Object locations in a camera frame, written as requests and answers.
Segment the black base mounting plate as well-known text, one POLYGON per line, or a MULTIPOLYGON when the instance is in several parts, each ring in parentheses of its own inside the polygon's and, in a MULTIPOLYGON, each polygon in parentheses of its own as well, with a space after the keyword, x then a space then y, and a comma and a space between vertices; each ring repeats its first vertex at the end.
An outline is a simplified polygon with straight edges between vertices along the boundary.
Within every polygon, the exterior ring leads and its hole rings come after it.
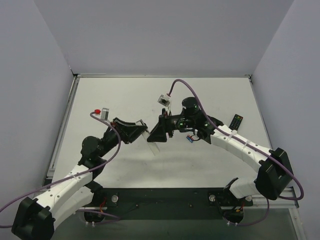
POLYGON ((97 213, 84 213, 87 222, 121 220, 220 220, 231 215, 241 221, 251 200, 235 198, 222 187, 102 188, 88 204, 97 213))

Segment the black tv remote control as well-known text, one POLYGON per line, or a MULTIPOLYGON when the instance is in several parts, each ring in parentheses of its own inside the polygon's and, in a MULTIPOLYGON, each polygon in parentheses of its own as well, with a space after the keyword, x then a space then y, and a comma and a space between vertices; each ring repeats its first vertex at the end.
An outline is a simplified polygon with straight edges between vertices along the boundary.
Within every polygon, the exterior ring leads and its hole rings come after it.
POLYGON ((229 128, 231 130, 237 131, 239 129, 243 119, 244 118, 241 115, 235 114, 233 119, 232 119, 232 121, 231 121, 231 123, 230 123, 230 125, 229 125, 229 128))

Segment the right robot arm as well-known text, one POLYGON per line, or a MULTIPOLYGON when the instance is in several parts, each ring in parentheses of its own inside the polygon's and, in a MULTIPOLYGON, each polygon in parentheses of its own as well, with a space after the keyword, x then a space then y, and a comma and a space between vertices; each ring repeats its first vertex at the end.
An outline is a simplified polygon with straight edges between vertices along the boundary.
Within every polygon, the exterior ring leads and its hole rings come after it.
POLYGON ((237 199, 262 195, 268 200, 279 198, 292 180, 293 173, 287 153, 281 149, 269 149, 242 137, 218 119, 205 116, 195 97, 182 101, 182 111, 173 115, 168 95, 161 95, 163 105, 158 123, 150 132, 149 143, 165 143, 175 131, 192 132, 197 140, 220 147, 249 165, 256 173, 254 178, 234 178, 226 188, 237 199))

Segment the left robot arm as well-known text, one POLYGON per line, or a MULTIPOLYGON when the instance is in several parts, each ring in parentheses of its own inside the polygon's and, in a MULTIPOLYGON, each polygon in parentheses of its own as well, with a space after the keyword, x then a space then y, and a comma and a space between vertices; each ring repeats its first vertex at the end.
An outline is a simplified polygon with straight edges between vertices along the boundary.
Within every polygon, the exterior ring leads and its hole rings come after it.
POLYGON ((50 240, 58 226, 85 205, 101 203, 101 186, 94 179, 108 163, 103 157, 122 143, 131 144, 148 130, 147 125, 114 118, 105 123, 102 138, 87 136, 81 144, 79 162, 62 179, 35 198, 18 206, 11 232, 21 240, 50 240))

